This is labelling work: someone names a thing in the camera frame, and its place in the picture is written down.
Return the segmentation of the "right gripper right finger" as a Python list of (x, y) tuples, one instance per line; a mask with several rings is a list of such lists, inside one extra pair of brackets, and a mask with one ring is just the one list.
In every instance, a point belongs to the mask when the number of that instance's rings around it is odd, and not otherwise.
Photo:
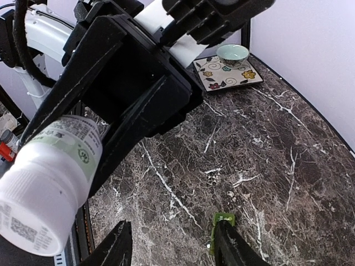
[(215, 265), (269, 266), (227, 221), (218, 223), (223, 236), (215, 244)]

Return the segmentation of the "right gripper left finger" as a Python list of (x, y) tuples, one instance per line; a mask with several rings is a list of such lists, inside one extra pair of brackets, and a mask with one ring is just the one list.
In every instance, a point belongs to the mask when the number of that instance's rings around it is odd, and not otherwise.
[(120, 221), (80, 266), (131, 266), (131, 222)]

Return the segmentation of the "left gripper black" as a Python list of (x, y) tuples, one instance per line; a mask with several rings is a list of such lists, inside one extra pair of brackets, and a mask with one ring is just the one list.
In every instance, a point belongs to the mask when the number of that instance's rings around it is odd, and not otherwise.
[(62, 76), (42, 102), (20, 145), (82, 100), (105, 122), (104, 150), (89, 197), (143, 137), (164, 134), (202, 103), (200, 84), (136, 21), (139, 1), (86, 7), (64, 46)]

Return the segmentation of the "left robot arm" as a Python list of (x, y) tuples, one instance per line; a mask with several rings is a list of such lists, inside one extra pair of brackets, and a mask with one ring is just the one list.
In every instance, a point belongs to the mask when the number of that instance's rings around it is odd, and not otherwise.
[(158, 39), (164, 10), (139, 1), (79, 1), (77, 23), (50, 14), (45, 1), (15, 1), (1, 16), (1, 58), (42, 89), (21, 144), (83, 103), (109, 124), (93, 196), (133, 147), (182, 123), (203, 101), (200, 84)]

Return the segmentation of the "floral square plate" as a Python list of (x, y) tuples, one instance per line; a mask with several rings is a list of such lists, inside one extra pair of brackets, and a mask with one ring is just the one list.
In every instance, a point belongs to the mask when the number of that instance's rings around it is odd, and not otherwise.
[(193, 67), (207, 92), (263, 83), (262, 76), (248, 60), (231, 69), (213, 56), (194, 60)]

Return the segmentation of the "pale green bowl left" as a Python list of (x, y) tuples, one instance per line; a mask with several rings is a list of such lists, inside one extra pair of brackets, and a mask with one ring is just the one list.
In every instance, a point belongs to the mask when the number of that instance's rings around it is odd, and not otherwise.
[(237, 44), (225, 44), (220, 46), (216, 55), (219, 60), (230, 69), (239, 68), (249, 57), (249, 50)]

